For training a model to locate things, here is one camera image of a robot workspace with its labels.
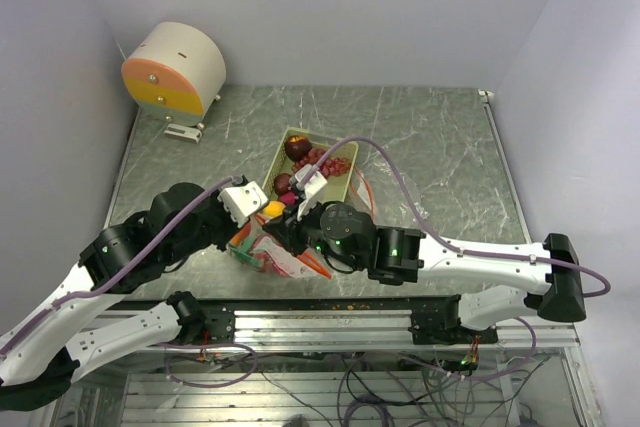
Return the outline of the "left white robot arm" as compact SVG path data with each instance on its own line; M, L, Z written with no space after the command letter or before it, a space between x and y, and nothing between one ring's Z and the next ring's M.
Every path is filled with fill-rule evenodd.
M205 190L181 182L151 206L104 229L63 282L1 338L1 408L30 412L62 397L94 370L156 344L212 339L198 300L178 291L134 317L91 330L89 324L140 286L176 272L193 254L223 251L268 202L245 177Z

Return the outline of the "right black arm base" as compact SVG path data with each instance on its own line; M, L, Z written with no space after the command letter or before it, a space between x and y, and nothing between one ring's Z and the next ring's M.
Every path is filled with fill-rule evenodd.
M414 345L471 344L498 342L495 327L473 330L463 327L459 315L460 294L450 296L409 297L406 306L410 310L410 326Z

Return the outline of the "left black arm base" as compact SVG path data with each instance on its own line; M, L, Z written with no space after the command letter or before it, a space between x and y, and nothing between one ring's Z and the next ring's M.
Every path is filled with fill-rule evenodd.
M209 301L201 303L188 291L173 293L166 303L176 312L180 327L173 343L205 345L233 340L235 317L225 306Z

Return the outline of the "pink dragon fruit toy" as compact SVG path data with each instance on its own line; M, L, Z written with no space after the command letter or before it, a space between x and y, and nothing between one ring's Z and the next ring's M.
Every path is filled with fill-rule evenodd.
M238 245L231 246L231 253L242 264L252 267L258 272L266 272L270 267L270 257L262 250L256 250L254 240L246 238Z

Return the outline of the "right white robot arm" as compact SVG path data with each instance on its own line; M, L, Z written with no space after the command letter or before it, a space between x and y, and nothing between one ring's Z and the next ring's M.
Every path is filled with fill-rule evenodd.
M442 334L455 343L521 316L559 323L586 318L580 274L569 266L574 252L563 235L528 244L458 242L379 226L343 202L318 204L305 215L288 206L264 230L293 255L312 249L385 285L436 278L489 283L480 293L456 295L453 311L442 316Z

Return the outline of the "clear orange zip bag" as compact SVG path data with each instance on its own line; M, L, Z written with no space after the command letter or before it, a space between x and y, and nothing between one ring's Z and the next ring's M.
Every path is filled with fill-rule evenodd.
M293 256L287 252L273 237L263 230L263 225L269 220L261 214L256 214L244 228L228 244L227 248L231 253L231 246L238 245L246 238L254 240L253 247L262 250L270 257L270 267L266 272L277 274L281 277L292 279L325 278L332 279L331 272L319 262L313 255L304 252L299 256Z

